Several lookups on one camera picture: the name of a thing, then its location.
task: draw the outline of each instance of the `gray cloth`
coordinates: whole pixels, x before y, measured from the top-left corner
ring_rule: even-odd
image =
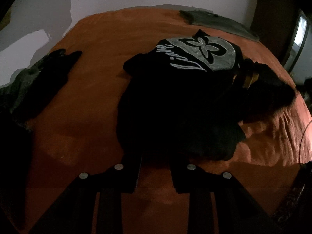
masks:
[[[249,40],[259,41],[257,34],[246,28],[244,25],[218,14],[209,11],[194,10],[180,11],[180,16],[188,20],[190,25],[205,26],[232,33]]]

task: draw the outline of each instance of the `orange bed sheet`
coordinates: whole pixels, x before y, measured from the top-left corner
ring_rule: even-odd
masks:
[[[161,39],[192,36],[202,29],[238,45],[243,55],[266,63],[294,82],[261,43],[220,30],[188,25],[178,11],[144,8],[96,14],[80,20],[52,49],[82,56],[68,83],[35,119],[33,159],[26,190],[27,233],[64,188],[81,172],[96,174],[120,162],[115,127],[117,105],[130,76],[123,63],[152,50]],[[300,94],[274,117],[241,124],[247,139],[229,161],[194,160],[206,171],[230,171],[268,214],[287,194],[299,170],[299,143],[311,115]],[[312,129],[302,143],[301,162],[312,158]],[[134,194],[122,195],[124,233],[187,233],[188,195],[177,194],[168,166],[143,164]]]

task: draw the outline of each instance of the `black wire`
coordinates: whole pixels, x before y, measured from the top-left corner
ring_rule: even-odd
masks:
[[[299,145],[299,164],[300,164],[300,167],[302,167],[302,164],[301,164],[301,162],[300,162],[300,150],[301,150],[301,144],[302,144],[302,140],[303,140],[303,136],[305,135],[305,131],[307,131],[307,129],[308,129],[308,127],[309,127],[309,125],[312,123],[312,120],[310,120],[310,122],[308,123],[308,125],[305,127],[305,130],[304,130],[304,132],[303,132],[303,134],[302,134],[302,137],[301,137],[301,141],[300,141],[300,145]]]

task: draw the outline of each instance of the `orange blanket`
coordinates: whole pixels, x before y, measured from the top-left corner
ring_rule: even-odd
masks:
[[[240,46],[244,56],[268,64],[285,82],[288,73],[261,43],[220,30],[188,25],[178,11],[144,8],[96,14],[80,20],[52,49],[81,50],[68,83],[35,119],[34,147],[26,196],[27,233],[63,189],[81,172],[104,172],[123,151],[115,127],[117,105],[130,76],[123,63],[149,52],[165,38],[192,36],[202,29]],[[230,161],[194,162],[211,173],[230,171],[264,210],[272,214],[298,170],[299,143],[311,115],[300,94],[288,108],[263,121],[241,124],[247,139]],[[301,162],[312,158],[308,129]],[[167,166],[143,164],[134,194],[122,196],[124,233],[186,233],[188,195],[178,195]]]

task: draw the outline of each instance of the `wall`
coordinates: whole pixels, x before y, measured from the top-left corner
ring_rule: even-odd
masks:
[[[295,83],[304,83],[305,79],[312,77],[312,26],[308,30],[308,36],[302,52],[296,62],[291,76]]]
[[[179,4],[212,10],[249,27],[256,3],[257,0],[16,0],[11,23],[0,31],[0,85],[12,81],[17,69],[42,58],[88,15],[134,6]]]

